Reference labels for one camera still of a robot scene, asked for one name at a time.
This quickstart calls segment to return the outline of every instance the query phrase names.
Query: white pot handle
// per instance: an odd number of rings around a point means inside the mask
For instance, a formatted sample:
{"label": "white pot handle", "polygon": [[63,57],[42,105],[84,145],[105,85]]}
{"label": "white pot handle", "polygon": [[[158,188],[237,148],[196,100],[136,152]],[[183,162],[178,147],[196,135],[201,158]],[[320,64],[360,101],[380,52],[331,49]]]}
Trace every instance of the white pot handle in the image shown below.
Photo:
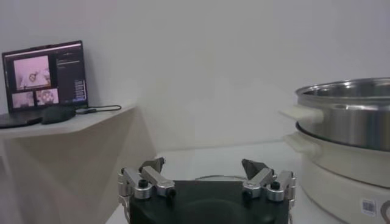
{"label": "white pot handle", "polygon": [[291,135],[284,136],[283,140],[296,152],[303,153],[312,159],[321,155],[321,146],[306,140],[298,131]]}
{"label": "white pot handle", "polygon": [[279,111],[279,113],[295,121],[307,121],[314,124],[321,123],[324,120],[324,113],[320,109],[301,105],[291,106]]}

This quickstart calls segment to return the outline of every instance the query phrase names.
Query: table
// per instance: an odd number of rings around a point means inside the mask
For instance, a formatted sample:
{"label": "table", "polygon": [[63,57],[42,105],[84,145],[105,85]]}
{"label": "table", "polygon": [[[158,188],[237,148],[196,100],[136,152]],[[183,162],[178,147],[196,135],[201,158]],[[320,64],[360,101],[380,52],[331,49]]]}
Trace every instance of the table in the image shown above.
{"label": "table", "polygon": [[[298,177],[297,201],[295,207],[291,210],[293,223],[342,223],[306,196],[299,186],[301,157],[282,141],[213,149],[162,152],[157,155],[157,158],[160,156],[166,160],[161,174],[170,180],[192,180],[214,174],[245,176],[244,169],[241,167],[243,158],[263,162],[270,168],[275,169],[277,173],[282,170],[291,170]],[[106,224],[125,223],[127,222],[124,218],[123,207],[120,205]]]}

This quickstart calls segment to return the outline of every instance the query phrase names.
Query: barcode sticker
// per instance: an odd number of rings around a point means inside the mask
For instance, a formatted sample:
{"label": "barcode sticker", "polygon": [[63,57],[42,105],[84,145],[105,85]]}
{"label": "barcode sticker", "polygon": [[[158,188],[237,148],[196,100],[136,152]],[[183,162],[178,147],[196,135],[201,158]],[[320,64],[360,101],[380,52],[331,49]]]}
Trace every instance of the barcode sticker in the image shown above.
{"label": "barcode sticker", "polygon": [[371,217],[377,216],[377,204],[375,203],[374,200],[368,200],[362,198],[360,200],[360,204],[361,204],[361,213]]}

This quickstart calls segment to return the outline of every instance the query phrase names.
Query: cable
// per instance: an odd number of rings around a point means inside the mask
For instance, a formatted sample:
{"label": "cable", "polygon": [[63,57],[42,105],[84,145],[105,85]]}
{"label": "cable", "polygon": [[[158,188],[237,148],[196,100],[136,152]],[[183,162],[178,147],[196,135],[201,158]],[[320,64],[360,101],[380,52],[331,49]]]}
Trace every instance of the cable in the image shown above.
{"label": "cable", "polygon": [[[112,109],[107,110],[98,110],[97,108],[110,108],[114,107]],[[87,108],[81,108],[76,110],[76,114],[92,114],[97,112],[107,112],[107,111],[117,111],[122,109],[122,106],[120,105],[107,105],[107,106],[95,106],[95,107],[87,107]]]}

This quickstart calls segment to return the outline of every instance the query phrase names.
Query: computer mouse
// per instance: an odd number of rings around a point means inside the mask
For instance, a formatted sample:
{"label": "computer mouse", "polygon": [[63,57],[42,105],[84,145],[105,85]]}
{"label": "computer mouse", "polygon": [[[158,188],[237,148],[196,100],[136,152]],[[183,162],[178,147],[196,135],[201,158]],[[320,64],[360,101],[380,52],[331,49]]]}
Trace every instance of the computer mouse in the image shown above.
{"label": "computer mouse", "polygon": [[76,115],[76,111],[71,107],[48,107],[42,112],[42,124],[54,124],[67,121]]}

